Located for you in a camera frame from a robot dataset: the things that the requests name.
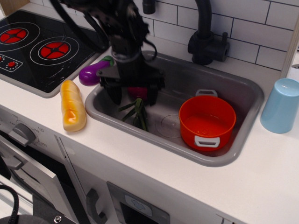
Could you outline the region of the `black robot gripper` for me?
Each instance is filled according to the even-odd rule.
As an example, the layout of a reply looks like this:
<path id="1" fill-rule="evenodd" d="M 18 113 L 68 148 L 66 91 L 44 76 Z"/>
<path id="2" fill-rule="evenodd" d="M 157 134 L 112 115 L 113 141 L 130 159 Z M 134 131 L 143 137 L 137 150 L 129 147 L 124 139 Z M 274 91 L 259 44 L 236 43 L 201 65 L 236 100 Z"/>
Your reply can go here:
<path id="1" fill-rule="evenodd" d="M 157 101 L 158 89 L 165 87 L 164 72 L 149 65 L 142 55 L 133 60 L 117 60 L 115 66 L 99 69 L 100 85 L 107 88 L 111 100 L 121 104 L 122 87 L 147 87 L 149 105 Z"/>

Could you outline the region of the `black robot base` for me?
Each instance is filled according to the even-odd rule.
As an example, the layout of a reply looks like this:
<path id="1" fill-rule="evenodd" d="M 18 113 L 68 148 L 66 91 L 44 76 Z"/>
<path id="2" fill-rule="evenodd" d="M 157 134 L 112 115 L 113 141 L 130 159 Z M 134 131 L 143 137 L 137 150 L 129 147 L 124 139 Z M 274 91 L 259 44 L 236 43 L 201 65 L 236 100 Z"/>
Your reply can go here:
<path id="1" fill-rule="evenodd" d="M 72 220 L 33 195 L 33 215 L 10 215 L 0 219 L 1 224 L 74 224 Z"/>

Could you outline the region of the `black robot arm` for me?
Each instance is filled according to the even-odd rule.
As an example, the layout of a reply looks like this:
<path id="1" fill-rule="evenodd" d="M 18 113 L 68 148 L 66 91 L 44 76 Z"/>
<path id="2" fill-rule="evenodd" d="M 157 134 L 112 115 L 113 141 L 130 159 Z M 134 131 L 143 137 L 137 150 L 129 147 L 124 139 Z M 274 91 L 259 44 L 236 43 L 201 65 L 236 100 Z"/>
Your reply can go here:
<path id="1" fill-rule="evenodd" d="M 70 29 L 88 47 L 101 53 L 112 48 L 115 67 L 98 71 L 100 85 L 103 86 L 112 101 L 121 103 L 123 87 L 144 87 L 147 89 L 147 101 L 154 105 L 158 91 L 165 87 L 162 70 L 150 66 L 157 53 L 144 57 L 141 47 L 144 43 L 153 46 L 146 39 L 149 26 L 139 14 L 132 0 L 53 0 L 54 9 L 68 24 Z M 63 5 L 83 13 L 86 21 L 102 38 L 102 45 L 96 45 L 73 21 Z"/>

